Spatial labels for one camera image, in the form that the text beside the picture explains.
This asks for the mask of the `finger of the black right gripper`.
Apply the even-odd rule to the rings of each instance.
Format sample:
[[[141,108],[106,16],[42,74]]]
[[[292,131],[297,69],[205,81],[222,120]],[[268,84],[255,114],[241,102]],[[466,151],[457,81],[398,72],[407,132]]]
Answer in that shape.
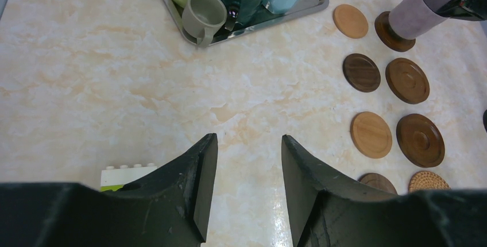
[[[458,20],[486,21],[486,0],[450,0],[435,13]]]

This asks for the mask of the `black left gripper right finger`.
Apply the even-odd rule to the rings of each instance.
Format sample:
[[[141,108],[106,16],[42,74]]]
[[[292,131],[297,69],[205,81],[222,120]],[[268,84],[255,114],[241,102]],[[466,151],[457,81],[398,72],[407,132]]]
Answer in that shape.
[[[294,246],[485,246],[486,191],[395,195],[362,184],[284,135],[281,159]]]

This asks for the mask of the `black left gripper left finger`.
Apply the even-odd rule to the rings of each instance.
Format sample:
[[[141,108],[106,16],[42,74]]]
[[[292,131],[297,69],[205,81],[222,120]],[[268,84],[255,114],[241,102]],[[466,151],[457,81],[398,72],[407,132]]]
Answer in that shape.
[[[200,246],[218,158],[209,133],[116,191],[80,183],[1,184],[2,246]]]

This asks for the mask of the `mauve mug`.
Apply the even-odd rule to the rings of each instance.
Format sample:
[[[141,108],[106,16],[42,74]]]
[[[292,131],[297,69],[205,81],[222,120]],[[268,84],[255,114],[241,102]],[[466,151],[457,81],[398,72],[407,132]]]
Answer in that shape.
[[[390,13],[389,24],[401,38],[414,40],[441,24],[446,17],[436,13],[450,0],[402,0]]]

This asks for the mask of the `dark walnut coaster front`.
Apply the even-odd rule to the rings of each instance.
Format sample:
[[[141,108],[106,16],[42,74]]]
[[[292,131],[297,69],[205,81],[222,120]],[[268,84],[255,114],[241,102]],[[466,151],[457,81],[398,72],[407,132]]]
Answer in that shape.
[[[366,173],[362,175],[358,181],[369,187],[397,195],[394,185],[385,176],[380,175],[379,173]]]

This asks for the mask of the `dark walnut coaster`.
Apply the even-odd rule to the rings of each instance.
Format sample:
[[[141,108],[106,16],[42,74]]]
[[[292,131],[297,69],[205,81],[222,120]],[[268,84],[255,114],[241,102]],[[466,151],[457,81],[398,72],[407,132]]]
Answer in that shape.
[[[397,195],[394,185],[385,176],[380,175],[379,173],[366,173],[362,175],[358,181],[369,187]]]
[[[342,64],[343,74],[349,84],[361,92],[373,92],[380,86],[381,75],[375,62],[369,57],[352,53]]]

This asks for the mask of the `light bamboo coaster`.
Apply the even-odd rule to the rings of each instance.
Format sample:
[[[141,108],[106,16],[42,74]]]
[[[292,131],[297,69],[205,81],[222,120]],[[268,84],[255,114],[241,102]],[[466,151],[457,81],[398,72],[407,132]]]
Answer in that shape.
[[[352,5],[337,6],[333,11],[333,20],[340,32],[353,39],[365,37],[369,30],[364,14]]]
[[[366,157],[380,159],[392,148],[392,133],[376,113],[363,111],[354,116],[350,124],[350,135],[355,147]]]

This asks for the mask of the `brown saucer coaster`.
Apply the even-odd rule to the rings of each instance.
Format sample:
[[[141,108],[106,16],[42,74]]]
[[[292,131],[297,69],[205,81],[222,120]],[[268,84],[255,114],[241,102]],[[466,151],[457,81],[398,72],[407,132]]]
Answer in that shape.
[[[397,35],[389,23],[390,11],[382,12],[374,22],[376,33],[380,40],[390,49],[397,52],[406,52],[414,47],[416,40],[407,40]]]
[[[421,114],[402,117],[396,126],[396,137],[404,156],[418,167],[437,167],[444,160],[443,137],[436,125]]]
[[[385,77],[392,92],[405,103],[422,103],[430,94],[427,76],[410,59],[400,57],[392,60],[386,67]]]

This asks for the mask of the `woven rattan coaster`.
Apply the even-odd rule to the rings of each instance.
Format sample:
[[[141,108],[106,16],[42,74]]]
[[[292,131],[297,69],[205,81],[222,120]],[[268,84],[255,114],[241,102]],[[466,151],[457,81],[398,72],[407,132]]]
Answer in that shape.
[[[408,192],[449,189],[449,184],[439,175],[431,171],[419,171],[413,174],[408,185]]]

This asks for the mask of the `small grey-green cup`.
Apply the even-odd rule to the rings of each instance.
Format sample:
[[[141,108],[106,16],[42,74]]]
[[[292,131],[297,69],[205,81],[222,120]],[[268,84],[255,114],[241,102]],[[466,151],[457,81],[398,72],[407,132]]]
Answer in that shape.
[[[227,20],[221,0],[188,0],[182,14],[183,29],[196,39],[196,45],[208,47]]]

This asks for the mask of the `green white block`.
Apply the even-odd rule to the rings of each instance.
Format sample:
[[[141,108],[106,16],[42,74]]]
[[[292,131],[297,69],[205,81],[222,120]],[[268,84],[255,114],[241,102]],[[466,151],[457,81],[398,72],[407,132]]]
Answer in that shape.
[[[101,172],[101,191],[116,191],[125,184],[131,183],[145,175],[155,171],[157,166],[154,163],[120,165],[119,167],[108,166]]]

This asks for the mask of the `metal serving tray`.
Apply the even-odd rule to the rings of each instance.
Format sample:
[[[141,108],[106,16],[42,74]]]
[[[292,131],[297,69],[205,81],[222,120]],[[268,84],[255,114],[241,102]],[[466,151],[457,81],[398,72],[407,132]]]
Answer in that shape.
[[[195,46],[196,38],[190,36],[183,28],[183,8],[175,4],[172,0],[163,1],[183,39]],[[260,6],[249,24],[245,26],[236,25],[231,32],[224,28],[219,29],[212,40],[212,45],[317,13],[326,9],[329,6],[329,3],[330,0],[298,0],[294,6],[284,14],[272,14],[263,6]]]

